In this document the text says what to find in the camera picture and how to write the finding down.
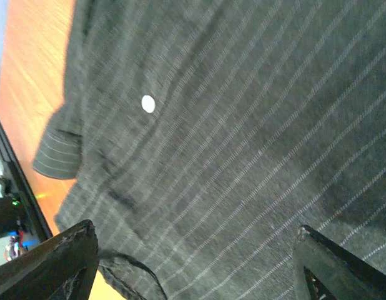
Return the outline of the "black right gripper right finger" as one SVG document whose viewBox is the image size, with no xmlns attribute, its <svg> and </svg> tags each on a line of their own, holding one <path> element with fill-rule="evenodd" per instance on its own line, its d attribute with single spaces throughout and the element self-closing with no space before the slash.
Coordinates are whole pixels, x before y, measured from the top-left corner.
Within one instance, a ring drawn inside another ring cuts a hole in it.
<svg viewBox="0 0 386 300">
<path fill-rule="evenodd" d="M 386 299 L 386 275 L 308 225 L 292 261 L 297 299 Z"/>
</svg>

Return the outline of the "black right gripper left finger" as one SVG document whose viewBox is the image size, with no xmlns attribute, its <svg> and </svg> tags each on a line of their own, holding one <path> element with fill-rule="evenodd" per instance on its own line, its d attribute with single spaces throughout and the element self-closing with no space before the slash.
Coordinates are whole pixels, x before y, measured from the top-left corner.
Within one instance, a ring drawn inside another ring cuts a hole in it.
<svg viewBox="0 0 386 300">
<path fill-rule="evenodd" d="M 88 299 L 98 264 L 94 225 L 83 220 L 0 266 L 0 299 Z"/>
</svg>

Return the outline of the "dark grey pinstriped shirt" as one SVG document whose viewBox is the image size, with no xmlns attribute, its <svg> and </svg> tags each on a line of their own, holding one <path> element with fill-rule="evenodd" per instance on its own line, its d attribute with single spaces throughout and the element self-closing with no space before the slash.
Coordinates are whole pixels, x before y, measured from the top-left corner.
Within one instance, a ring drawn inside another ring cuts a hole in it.
<svg viewBox="0 0 386 300">
<path fill-rule="evenodd" d="M 33 166 L 128 299 L 293 299 L 301 224 L 386 274 L 386 1 L 77 1 Z"/>
</svg>

